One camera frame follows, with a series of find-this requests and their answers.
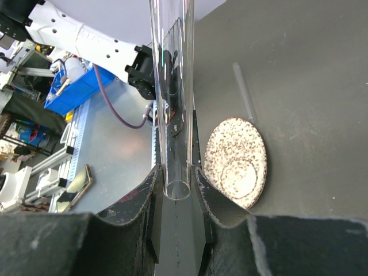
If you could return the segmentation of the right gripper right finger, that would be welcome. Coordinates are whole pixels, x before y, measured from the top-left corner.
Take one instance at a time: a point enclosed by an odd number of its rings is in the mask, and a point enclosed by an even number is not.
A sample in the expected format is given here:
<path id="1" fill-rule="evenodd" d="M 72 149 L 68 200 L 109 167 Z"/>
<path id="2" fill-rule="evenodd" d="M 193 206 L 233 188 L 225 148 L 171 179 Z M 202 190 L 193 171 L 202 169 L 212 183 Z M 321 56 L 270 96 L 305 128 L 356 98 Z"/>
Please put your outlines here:
<path id="1" fill-rule="evenodd" d="M 219 192 L 201 169 L 192 176 L 205 219 L 201 275 L 367 274 L 367 221 L 256 216 Z"/>

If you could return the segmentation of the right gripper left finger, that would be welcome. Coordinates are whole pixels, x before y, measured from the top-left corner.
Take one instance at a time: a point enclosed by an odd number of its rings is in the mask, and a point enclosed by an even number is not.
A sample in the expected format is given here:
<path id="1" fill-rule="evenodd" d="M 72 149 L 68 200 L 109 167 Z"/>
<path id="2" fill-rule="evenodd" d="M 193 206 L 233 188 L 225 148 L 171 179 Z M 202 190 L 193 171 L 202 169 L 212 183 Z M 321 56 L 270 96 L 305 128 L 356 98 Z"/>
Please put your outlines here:
<path id="1" fill-rule="evenodd" d="M 98 214 L 2 214 L 1 274 L 153 275 L 158 255 L 150 236 L 161 182 L 156 166 Z"/>

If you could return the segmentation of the glass test tube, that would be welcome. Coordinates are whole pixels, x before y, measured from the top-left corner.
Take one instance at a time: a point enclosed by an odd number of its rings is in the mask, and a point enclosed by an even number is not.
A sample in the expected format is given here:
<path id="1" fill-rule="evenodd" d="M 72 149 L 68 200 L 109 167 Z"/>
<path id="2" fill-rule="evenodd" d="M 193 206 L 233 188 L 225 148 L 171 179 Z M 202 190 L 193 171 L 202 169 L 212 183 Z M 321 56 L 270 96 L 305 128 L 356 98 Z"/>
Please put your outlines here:
<path id="1" fill-rule="evenodd" d="M 194 1 L 150 1 L 158 131 L 179 116 L 192 164 L 194 110 Z"/>

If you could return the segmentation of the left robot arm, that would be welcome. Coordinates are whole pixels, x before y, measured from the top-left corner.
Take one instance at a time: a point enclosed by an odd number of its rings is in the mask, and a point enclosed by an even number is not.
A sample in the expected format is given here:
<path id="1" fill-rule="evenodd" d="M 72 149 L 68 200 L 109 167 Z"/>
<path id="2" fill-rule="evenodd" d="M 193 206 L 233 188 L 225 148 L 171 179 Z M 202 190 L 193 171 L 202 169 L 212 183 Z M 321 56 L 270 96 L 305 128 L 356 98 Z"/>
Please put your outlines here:
<path id="1" fill-rule="evenodd" d="M 143 75 L 127 57 L 139 47 L 113 39 L 57 9 L 48 1 L 1 1 L 1 32 L 19 41 L 63 49 L 108 70 L 130 85 Z"/>

